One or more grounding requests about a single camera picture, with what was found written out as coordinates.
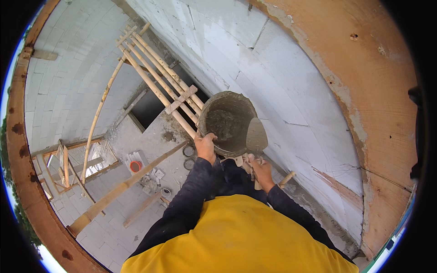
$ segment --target small bucket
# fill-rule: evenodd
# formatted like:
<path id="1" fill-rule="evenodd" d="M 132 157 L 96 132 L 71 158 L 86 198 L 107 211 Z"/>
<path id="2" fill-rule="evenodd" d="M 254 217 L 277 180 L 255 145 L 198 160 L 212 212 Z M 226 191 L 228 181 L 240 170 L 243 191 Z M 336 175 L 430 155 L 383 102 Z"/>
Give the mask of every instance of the small bucket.
<path id="1" fill-rule="evenodd" d="M 131 161 L 131 164 L 129 166 L 131 168 L 131 171 L 133 171 L 134 173 L 137 173 L 137 172 L 139 172 L 139 170 L 141 170 L 142 163 L 139 161 Z"/>
<path id="2" fill-rule="evenodd" d="M 202 108 L 198 128 L 205 136 L 213 132 L 215 153 L 237 157 L 246 152 L 246 135 L 252 118 L 258 117 L 248 98 L 232 91 L 224 91 L 210 97 Z"/>

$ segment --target cement residue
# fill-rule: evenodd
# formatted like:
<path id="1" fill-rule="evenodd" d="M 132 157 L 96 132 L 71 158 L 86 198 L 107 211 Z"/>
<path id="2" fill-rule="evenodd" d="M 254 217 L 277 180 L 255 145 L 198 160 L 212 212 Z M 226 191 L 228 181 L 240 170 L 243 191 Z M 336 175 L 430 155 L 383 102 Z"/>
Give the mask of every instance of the cement residue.
<path id="1" fill-rule="evenodd" d="M 174 142 L 176 142 L 176 138 L 174 137 L 173 133 L 169 132 L 169 131 L 167 131 L 167 132 L 165 132 L 163 134 L 163 138 L 165 140 L 167 140 L 167 141 L 174 141 Z"/>
<path id="2" fill-rule="evenodd" d="M 217 136 L 218 142 L 239 137 L 243 131 L 240 118 L 234 113 L 224 110 L 209 112 L 206 124 L 208 132 L 213 132 Z"/>

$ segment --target rusty stain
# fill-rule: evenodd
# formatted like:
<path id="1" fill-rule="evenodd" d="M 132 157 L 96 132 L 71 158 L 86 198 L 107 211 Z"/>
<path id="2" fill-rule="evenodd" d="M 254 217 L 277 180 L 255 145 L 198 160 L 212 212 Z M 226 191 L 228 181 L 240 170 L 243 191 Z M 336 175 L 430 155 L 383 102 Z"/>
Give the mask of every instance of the rusty stain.
<path id="1" fill-rule="evenodd" d="M 18 122 L 12 127 L 12 132 L 14 132 L 17 135 L 24 134 L 23 124 L 21 122 Z"/>
<path id="2" fill-rule="evenodd" d="M 31 172 L 29 175 L 30 175 L 30 182 L 39 182 L 38 176 L 34 172 Z"/>
<path id="3" fill-rule="evenodd" d="M 69 259 L 70 261 L 74 260 L 70 252 L 66 251 L 65 249 L 62 251 L 62 257 Z"/>
<path id="4" fill-rule="evenodd" d="M 23 158 L 25 156 L 29 156 L 29 149 L 27 145 L 23 145 L 18 152 L 20 157 Z"/>
<path id="5" fill-rule="evenodd" d="M 351 39 L 352 41 L 358 41 L 358 35 L 356 35 L 355 33 L 352 33 L 352 34 L 350 35 L 350 39 Z"/>

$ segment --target navy long sleeve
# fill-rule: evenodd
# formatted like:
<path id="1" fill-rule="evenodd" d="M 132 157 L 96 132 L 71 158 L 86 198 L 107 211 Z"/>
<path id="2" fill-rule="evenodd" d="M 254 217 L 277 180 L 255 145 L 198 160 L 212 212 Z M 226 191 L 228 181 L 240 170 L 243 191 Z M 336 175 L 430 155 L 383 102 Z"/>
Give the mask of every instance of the navy long sleeve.
<path id="1" fill-rule="evenodd" d="M 241 177 L 242 176 L 236 175 L 234 179 L 244 179 L 244 177 Z M 187 180 L 178 194 L 170 202 L 168 208 L 164 211 L 163 217 L 150 228 L 138 248 L 130 257 L 194 229 L 199 221 L 203 202 L 211 195 L 210 191 L 213 180 L 213 167 L 211 164 L 203 158 L 197 158 L 193 169 L 187 176 Z M 253 183 L 251 183 L 251 189 L 247 189 L 247 193 L 241 192 L 244 188 L 245 187 L 240 187 L 238 194 L 246 194 L 257 199 L 257 194 L 254 194 L 254 192 L 261 192 L 253 189 Z M 349 257 L 334 246 L 320 223 L 304 208 L 296 204 L 278 186 L 274 186 L 269 191 L 267 201 L 274 210 L 282 213 L 305 228 L 316 241 L 337 251 L 342 257 L 352 263 Z"/>

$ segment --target bamboo pole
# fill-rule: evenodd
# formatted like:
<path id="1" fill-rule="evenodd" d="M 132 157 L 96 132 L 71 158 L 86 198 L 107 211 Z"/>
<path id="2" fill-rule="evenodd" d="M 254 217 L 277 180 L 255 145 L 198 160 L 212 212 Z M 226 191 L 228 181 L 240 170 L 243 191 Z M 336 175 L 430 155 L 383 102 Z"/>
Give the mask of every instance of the bamboo pole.
<path id="1" fill-rule="evenodd" d="M 144 82 L 150 87 L 150 89 L 153 91 L 153 93 L 155 93 L 155 95 L 158 97 L 158 99 L 164 104 L 164 107 L 169 106 L 171 103 L 161 93 L 161 90 L 159 90 L 159 88 L 155 85 L 155 83 L 141 69 L 141 67 L 138 65 L 138 63 L 135 61 L 135 59 L 132 58 L 132 56 L 127 51 L 127 49 L 125 49 L 124 46 L 122 46 L 122 45 L 119 45 L 118 48 L 123 52 L 123 54 L 126 56 L 126 58 L 130 61 L 130 63 L 135 68 L 135 70 L 142 77 Z M 194 139 L 194 137 L 196 136 L 196 132 L 193 130 L 193 128 L 191 128 L 191 126 L 188 124 L 188 122 L 180 115 L 180 113 L 178 111 L 173 111 L 171 114 L 180 123 L 180 125 L 187 131 L 187 133 Z"/>
<path id="2" fill-rule="evenodd" d="M 151 204 L 153 204 L 156 200 L 158 200 L 161 197 L 161 192 L 157 192 L 154 195 L 150 196 L 149 198 L 147 198 L 142 204 L 141 207 L 131 216 L 129 216 L 129 218 L 123 223 L 123 227 L 127 228 L 128 226 L 130 226 L 130 224 L 132 224 L 133 222 L 135 222 L 135 220 L 138 218 L 138 216 L 141 215 L 141 213 L 143 211 L 145 211 Z"/>
<path id="3" fill-rule="evenodd" d="M 123 192 L 125 192 L 128 188 L 132 187 L 141 177 L 143 177 L 146 173 L 150 172 L 154 167 L 156 167 L 159 163 L 165 160 L 170 155 L 174 154 L 177 150 L 184 147 L 190 140 L 187 139 L 184 142 L 180 143 L 178 146 L 174 147 L 170 151 L 166 152 L 162 156 L 153 160 L 149 165 L 141 169 L 136 174 L 132 175 L 124 182 L 120 183 L 115 189 L 113 189 L 110 193 L 103 196 L 97 203 L 92 205 L 84 214 L 79 216 L 74 223 L 67 226 L 68 232 L 76 238 L 77 235 L 89 224 L 91 221 L 99 214 L 100 211 L 105 209 L 112 201 L 117 199 Z"/>
<path id="4" fill-rule="evenodd" d="M 147 24 L 145 24 L 145 26 L 140 31 L 140 34 L 143 35 L 144 32 L 149 28 L 149 26 L 150 26 L 150 22 L 147 22 Z M 82 182 L 79 182 L 79 183 L 82 183 L 82 185 L 85 185 L 85 176 L 86 176 L 86 169 L 87 169 L 87 162 L 88 162 L 88 154 L 90 152 L 91 139 L 93 138 L 94 129 L 96 128 L 96 124 L 97 124 L 97 119 L 99 118 L 100 111 L 103 108 L 103 103 L 105 103 L 106 97 L 108 96 L 108 92 L 112 86 L 112 83 L 114 82 L 114 79 L 117 76 L 118 72 L 120 71 L 121 66 L 123 65 L 125 60 L 126 60 L 126 57 L 123 57 L 118 62 L 117 66 L 115 67 L 114 73 L 112 73 L 112 76 L 109 79 L 108 84 L 106 85 L 105 91 L 103 92 L 102 100 L 100 101 L 99 106 L 98 106 L 97 111 L 96 111 L 96 114 L 94 116 L 93 123 L 92 123 L 91 129 L 90 129 L 90 134 L 88 135 L 87 148 L 85 149 L 85 160 L 83 162 Z"/>
<path id="5" fill-rule="evenodd" d="M 137 47 L 146 55 L 146 57 L 153 63 L 154 66 L 162 73 L 162 75 L 169 81 L 169 83 L 176 89 L 176 91 L 182 96 L 185 91 L 179 86 L 179 84 L 170 76 L 170 74 L 162 67 L 162 65 L 152 56 L 150 53 L 142 46 L 143 39 L 141 42 L 138 42 L 132 35 L 129 38 L 134 42 Z M 187 103 L 193 108 L 196 114 L 200 115 L 202 110 L 197 106 L 197 104 L 191 99 L 187 99 Z"/>
<path id="6" fill-rule="evenodd" d="M 188 85 L 171 69 L 168 64 L 162 60 L 162 58 L 151 48 L 142 38 L 141 35 L 138 35 L 135 31 L 132 33 L 133 36 L 139 41 L 139 43 L 144 46 L 148 52 L 158 61 L 158 63 L 170 74 L 170 76 L 180 85 L 180 87 L 185 91 L 188 92 Z M 192 100 L 196 103 L 196 105 L 202 109 L 203 108 L 203 102 L 199 99 L 199 97 L 194 94 L 191 96 Z"/>
<path id="7" fill-rule="evenodd" d="M 177 100 L 177 95 L 173 92 L 173 90 L 164 82 L 164 80 L 158 75 L 158 73 L 156 73 L 156 71 L 150 66 L 150 64 L 148 62 L 146 62 L 146 60 L 141 56 L 141 54 L 136 51 L 135 48 L 133 48 L 133 46 L 128 42 L 128 41 L 124 41 L 124 43 L 127 45 L 127 47 L 131 50 L 132 53 L 135 54 L 135 56 L 137 56 L 137 58 L 140 60 L 140 62 L 147 68 L 147 70 L 150 72 L 150 74 L 152 74 L 152 76 L 156 79 L 156 81 L 164 88 L 164 90 L 170 95 L 170 97 L 173 100 Z M 198 118 L 193 114 L 193 112 L 188 108 L 188 106 L 186 106 L 185 104 L 181 104 L 180 108 L 182 110 L 184 110 L 184 112 L 190 117 L 190 119 L 194 122 L 197 123 Z"/>

